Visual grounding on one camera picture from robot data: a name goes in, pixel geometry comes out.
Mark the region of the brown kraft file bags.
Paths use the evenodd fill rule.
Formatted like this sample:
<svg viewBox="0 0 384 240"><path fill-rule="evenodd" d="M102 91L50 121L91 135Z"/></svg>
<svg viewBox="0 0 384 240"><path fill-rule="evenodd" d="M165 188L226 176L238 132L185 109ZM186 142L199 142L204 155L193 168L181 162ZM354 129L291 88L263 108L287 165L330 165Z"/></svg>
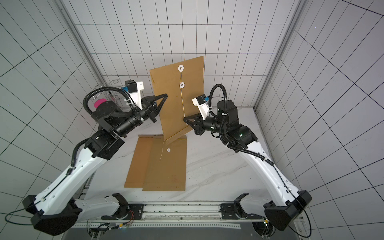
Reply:
<svg viewBox="0 0 384 240"><path fill-rule="evenodd" d="M167 94L160 111L166 145L192 131L183 119L199 113L192 99L204 93L204 57L150 70L156 96Z"/></svg>

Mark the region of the brown kraft file bag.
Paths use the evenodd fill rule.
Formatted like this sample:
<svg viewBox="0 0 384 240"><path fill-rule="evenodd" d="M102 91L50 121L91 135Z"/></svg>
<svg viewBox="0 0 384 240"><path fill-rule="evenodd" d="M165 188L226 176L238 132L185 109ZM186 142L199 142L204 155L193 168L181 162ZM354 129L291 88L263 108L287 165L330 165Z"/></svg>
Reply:
<svg viewBox="0 0 384 240"><path fill-rule="evenodd" d="M137 141L134 155L127 174L125 188L142 188L150 160L154 136L141 135Z"/></svg>
<svg viewBox="0 0 384 240"><path fill-rule="evenodd" d="M143 191L183 192L186 190L187 137L166 145L162 136L155 136Z"/></svg>

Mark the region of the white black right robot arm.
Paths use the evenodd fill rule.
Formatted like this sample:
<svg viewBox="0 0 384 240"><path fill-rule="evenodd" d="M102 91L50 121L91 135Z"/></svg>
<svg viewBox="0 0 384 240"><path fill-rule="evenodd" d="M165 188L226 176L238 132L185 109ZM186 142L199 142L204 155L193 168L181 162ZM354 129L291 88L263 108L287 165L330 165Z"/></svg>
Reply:
<svg viewBox="0 0 384 240"><path fill-rule="evenodd" d="M192 127L196 135L211 132L226 148L239 153L251 166L266 187L270 197L253 197L243 193L234 200L228 217L241 220L258 215L273 230L284 231L312 201L308 191L299 190L276 167L264 151L257 136L247 126L240 124L238 108L228 99L222 84L216 84L209 96L200 95L192 99L199 113L184 117L184 122Z"/></svg>

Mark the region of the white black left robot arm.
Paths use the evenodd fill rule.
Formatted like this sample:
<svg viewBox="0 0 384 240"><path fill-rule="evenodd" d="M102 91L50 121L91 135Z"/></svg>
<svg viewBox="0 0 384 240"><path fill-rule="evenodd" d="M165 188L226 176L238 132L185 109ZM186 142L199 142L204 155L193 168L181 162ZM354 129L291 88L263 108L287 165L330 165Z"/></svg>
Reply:
<svg viewBox="0 0 384 240"><path fill-rule="evenodd" d="M89 108L89 100L96 94L117 92L124 97L130 111L123 112L113 101L101 103L95 111ZM33 216L31 225L35 230L58 236L74 224L97 217L113 220L134 218L128 201L121 194L96 200L76 200L75 192L98 168L109 161L123 146L124 138L133 129L150 119L156 122L167 94L144 97L139 108L131 95L116 87L102 87L88 93L83 107L99 124L99 130L74 148L70 165L44 191L29 195L23 206Z"/></svg>

